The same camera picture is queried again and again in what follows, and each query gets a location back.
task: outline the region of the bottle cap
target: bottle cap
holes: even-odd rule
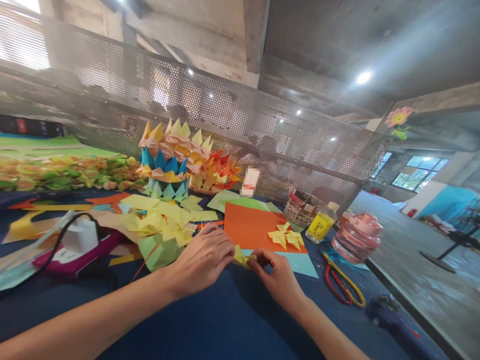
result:
[[[336,202],[330,201],[328,203],[328,207],[336,212],[340,208],[340,205],[338,205]]]

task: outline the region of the pink jar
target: pink jar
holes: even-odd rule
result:
[[[375,216],[367,212],[355,216],[344,213],[343,216],[348,221],[337,231],[331,245],[349,263],[363,263],[380,246],[383,227]]]

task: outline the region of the ceiling light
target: ceiling light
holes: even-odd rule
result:
[[[370,80],[371,77],[372,77],[372,73],[370,71],[362,72],[356,78],[356,83],[360,84],[360,85],[365,84],[366,82],[368,82]]]

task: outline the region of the plastic bottle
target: plastic bottle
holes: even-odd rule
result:
[[[337,210],[339,205],[333,201],[328,203],[328,206],[325,206],[317,212],[312,223],[305,231],[306,237],[314,244],[319,244],[327,235],[330,228],[337,221]]]
[[[331,245],[349,263],[360,264],[380,246],[383,227],[367,212],[347,217],[348,221],[337,231]]]

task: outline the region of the lid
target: lid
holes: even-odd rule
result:
[[[336,212],[340,208],[340,205],[338,205],[336,202],[330,201],[328,203],[328,207],[332,209],[334,212]]]
[[[383,229],[383,226],[379,224],[379,219],[368,212],[355,215],[350,222],[361,232],[370,236],[378,236]]]

